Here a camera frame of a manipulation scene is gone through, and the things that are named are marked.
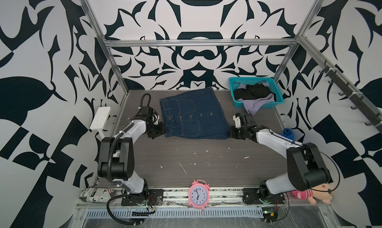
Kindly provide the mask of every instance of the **clock face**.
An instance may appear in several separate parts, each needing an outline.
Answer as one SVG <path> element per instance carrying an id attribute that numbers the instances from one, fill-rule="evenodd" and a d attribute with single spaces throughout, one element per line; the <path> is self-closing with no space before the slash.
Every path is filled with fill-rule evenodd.
<path id="1" fill-rule="evenodd" d="M 190 193 L 190 200 L 195 205 L 202 205 L 207 202 L 207 191 L 202 186 L 195 186 Z"/>

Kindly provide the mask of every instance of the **blue plastic basket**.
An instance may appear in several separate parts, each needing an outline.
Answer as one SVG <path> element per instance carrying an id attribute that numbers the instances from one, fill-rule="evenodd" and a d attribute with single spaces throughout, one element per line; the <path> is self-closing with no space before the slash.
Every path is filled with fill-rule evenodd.
<path id="1" fill-rule="evenodd" d="M 230 90 L 233 99 L 233 104 L 236 108 L 243 108 L 243 102 L 236 101 L 233 96 L 233 91 L 239 87 L 240 84 L 255 85 L 257 83 L 269 83 L 269 89 L 276 95 L 276 102 L 269 102 L 261 106 L 262 108 L 273 108 L 279 103 L 284 103 L 284 99 L 281 95 L 280 89 L 276 82 L 272 78 L 265 77 L 231 77 L 230 78 Z"/>

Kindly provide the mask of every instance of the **wooden tabletop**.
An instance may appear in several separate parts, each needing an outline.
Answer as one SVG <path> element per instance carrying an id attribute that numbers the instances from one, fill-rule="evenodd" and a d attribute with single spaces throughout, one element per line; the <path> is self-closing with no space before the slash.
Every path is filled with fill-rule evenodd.
<path id="1" fill-rule="evenodd" d="M 132 90 L 118 130 L 138 111 L 141 96 L 148 91 Z M 159 99 L 184 91 L 149 91 L 150 107 L 159 114 Z M 244 113 L 235 108 L 229 91 L 215 91 L 230 125 L 232 116 Z M 260 109 L 254 116 L 258 125 L 282 132 L 273 109 Z M 150 187 L 185 187 L 195 179 L 211 186 L 257 186 L 260 181 L 286 173 L 286 159 L 272 149 L 251 140 L 184 139 L 164 135 L 149 139 L 143 134 L 134 143 L 135 171 Z"/>

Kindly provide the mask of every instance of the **pink alarm clock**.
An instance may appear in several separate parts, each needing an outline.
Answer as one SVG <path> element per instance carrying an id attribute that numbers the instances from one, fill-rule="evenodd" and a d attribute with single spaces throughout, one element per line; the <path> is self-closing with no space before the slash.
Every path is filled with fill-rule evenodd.
<path id="1" fill-rule="evenodd" d="M 210 186 L 203 180 L 193 181 L 188 192 L 188 205 L 194 208 L 202 208 L 207 205 L 210 200 Z"/>

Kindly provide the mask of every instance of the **ventilated metal panel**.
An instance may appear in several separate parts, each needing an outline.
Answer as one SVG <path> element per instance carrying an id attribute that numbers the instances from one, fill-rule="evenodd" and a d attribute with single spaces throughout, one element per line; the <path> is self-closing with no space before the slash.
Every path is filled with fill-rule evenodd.
<path id="1" fill-rule="evenodd" d="M 144 208 L 112 209 L 113 215 L 119 218 L 138 218 L 131 216 L 132 211 L 144 212 Z M 106 209 L 89 209 L 86 218 L 109 218 Z M 254 217 L 263 218 L 261 207 L 208 207 L 205 210 L 193 208 L 157 208 L 150 218 L 222 218 L 222 217 Z"/>

